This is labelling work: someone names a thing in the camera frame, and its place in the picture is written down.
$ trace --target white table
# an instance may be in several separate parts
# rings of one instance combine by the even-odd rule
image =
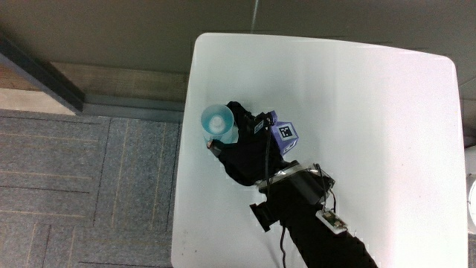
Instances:
[[[200,115],[239,101],[275,109],[300,141],[285,160],[318,162],[338,214],[380,267],[467,267],[466,181],[456,71],[446,57],[284,36],[201,35],[181,137],[172,263],[278,267],[281,228],[248,207],[264,196],[207,151]],[[286,235],[288,267],[303,267]]]

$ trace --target gray carpet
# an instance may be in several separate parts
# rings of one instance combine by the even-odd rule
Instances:
[[[171,267],[179,133],[0,110],[0,267]]]

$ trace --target light blue cup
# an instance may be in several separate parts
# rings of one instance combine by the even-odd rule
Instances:
[[[234,117],[231,110],[222,104],[209,106],[202,113],[202,129],[205,142],[213,139],[231,143]]]

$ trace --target black sleeve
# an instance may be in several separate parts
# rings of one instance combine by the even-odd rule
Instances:
[[[300,205],[282,220],[308,268],[377,267],[365,245],[348,232],[334,234],[316,216],[316,208]]]

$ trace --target black cable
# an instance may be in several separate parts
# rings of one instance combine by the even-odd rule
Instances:
[[[319,176],[321,177],[321,181],[322,181],[322,187],[324,188],[324,207],[322,208],[322,211],[326,211],[326,201],[327,201],[327,197],[326,197],[326,194],[327,194],[327,190],[326,190],[326,183],[324,182],[324,177],[322,176],[322,170],[321,170],[321,166],[319,164],[314,164],[315,168],[318,169],[319,171]]]
[[[268,142],[266,143],[266,155],[265,155],[265,178],[266,178],[266,186],[268,188],[268,199],[271,196],[271,193],[269,192],[270,188],[270,183],[269,183],[269,175],[268,175],[268,161],[269,161],[269,146],[271,142],[271,125],[268,126]]]
[[[329,189],[329,191],[330,191],[330,193],[332,194],[332,196],[334,197],[334,213],[337,214],[337,212],[335,211],[335,206],[337,205],[337,201],[335,200],[335,194],[334,194],[334,192],[333,192],[331,189]]]
[[[281,246],[281,251],[283,252],[283,267],[284,268],[286,268],[286,252],[284,251],[284,248],[283,248],[284,232],[285,231],[286,231],[286,227],[283,226],[283,232],[281,233],[280,246]]]

